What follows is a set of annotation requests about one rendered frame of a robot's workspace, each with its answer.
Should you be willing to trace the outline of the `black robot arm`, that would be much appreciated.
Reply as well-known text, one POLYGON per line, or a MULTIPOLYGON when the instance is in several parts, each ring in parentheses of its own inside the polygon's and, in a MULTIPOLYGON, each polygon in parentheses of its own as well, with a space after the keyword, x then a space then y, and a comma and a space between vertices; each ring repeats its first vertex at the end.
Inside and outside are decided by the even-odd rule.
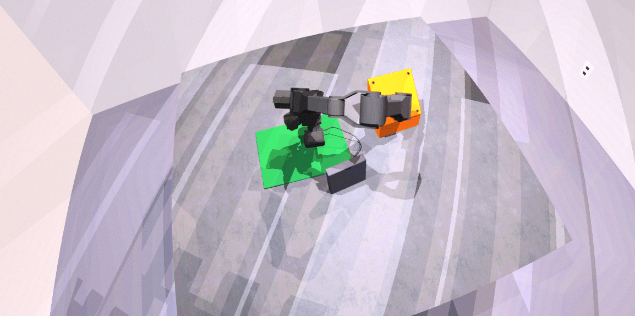
POLYGON ((284 115, 286 129, 291 131, 305 123, 302 117, 310 113, 326 114, 330 118, 341 118, 355 128, 379 129, 384 126, 387 116, 395 121, 410 120, 412 94, 396 92, 392 95, 381 95, 380 91, 351 91, 344 96, 323 97, 324 91, 309 90, 309 88, 291 88, 291 90, 276 90, 273 102, 275 108, 289 108, 284 115), (344 99, 357 93, 360 95, 359 124, 344 115, 344 99))

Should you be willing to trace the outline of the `green circuit board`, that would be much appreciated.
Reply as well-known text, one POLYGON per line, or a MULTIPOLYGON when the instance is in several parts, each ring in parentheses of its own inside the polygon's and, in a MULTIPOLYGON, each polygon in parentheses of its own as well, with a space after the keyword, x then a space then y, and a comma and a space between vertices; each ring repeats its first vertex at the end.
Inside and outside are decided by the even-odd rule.
POLYGON ((338 119, 321 115, 319 126, 325 145, 313 148, 305 147, 308 126, 302 124, 293 131, 282 124, 255 132, 264 189, 325 175, 326 169, 351 159, 338 119))

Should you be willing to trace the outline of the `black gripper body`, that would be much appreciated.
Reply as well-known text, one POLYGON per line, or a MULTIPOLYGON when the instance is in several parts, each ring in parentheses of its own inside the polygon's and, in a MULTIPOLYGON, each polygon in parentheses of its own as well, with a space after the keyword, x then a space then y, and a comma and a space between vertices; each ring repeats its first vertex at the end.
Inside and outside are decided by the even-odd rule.
POLYGON ((321 116, 320 113, 310 113, 307 116, 302 117, 305 121, 303 126, 308 126, 308 133, 304 134, 304 144, 306 148, 313 148, 318 146, 324 146, 324 132, 321 131, 321 116))

